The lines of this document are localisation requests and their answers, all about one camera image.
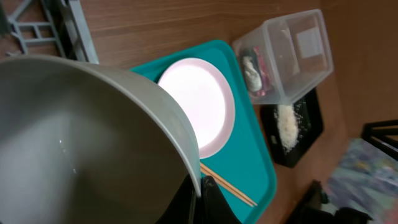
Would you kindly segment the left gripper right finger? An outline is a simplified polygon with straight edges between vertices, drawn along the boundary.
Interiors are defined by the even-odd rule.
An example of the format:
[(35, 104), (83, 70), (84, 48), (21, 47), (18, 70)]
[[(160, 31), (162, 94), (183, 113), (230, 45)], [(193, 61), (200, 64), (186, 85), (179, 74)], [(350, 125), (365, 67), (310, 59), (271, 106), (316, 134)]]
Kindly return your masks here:
[(211, 176), (201, 179), (200, 223), (241, 224)]

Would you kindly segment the pile of white rice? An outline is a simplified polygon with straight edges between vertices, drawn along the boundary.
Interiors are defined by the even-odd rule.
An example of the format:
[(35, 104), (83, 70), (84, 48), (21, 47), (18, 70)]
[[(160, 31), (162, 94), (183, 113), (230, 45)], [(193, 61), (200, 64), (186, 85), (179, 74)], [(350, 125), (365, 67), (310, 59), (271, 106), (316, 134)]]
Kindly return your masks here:
[(292, 105), (277, 105), (274, 118), (277, 121), (282, 150), (287, 155), (308, 131), (308, 122), (305, 120), (306, 103), (296, 102)]

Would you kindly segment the red snack wrapper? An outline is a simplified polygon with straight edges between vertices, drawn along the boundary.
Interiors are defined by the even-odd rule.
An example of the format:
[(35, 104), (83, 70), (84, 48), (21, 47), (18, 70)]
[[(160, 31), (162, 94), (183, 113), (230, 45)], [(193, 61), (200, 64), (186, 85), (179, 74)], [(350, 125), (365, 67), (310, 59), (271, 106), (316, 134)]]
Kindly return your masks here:
[(265, 58), (260, 50), (260, 46), (253, 47), (254, 53), (256, 54), (257, 67), (262, 77), (262, 96), (267, 95), (272, 89), (271, 79), (267, 70)]

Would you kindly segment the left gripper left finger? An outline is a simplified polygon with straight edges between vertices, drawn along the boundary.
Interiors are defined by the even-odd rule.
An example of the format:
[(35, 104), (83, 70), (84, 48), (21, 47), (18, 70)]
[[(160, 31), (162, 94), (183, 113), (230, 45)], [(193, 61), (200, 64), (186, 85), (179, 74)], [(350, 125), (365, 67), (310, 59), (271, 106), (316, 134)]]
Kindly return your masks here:
[(195, 188), (191, 177), (187, 175), (156, 224), (194, 224), (196, 201)]

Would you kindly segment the white tissue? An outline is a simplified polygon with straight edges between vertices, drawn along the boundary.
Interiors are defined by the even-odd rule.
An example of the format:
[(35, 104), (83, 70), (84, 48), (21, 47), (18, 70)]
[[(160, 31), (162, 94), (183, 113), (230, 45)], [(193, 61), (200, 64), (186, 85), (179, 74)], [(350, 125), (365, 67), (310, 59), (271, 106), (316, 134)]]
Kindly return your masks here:
[(262, 88), (261, 76), (255, 69), (252, 57), (243, 57), (244, 77), (247, 87), (252, 92), (257, 92)]

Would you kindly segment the grey-green bowl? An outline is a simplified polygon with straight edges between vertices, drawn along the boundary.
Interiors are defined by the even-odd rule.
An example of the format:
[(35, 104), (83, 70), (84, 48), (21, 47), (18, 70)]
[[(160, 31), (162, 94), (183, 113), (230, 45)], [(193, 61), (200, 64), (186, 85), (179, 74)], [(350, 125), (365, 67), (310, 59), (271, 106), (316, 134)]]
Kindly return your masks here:
[(127, 70), (52, 56), (1, 61), (1, 222), (155, 223), (201, 196), (178, 103)]

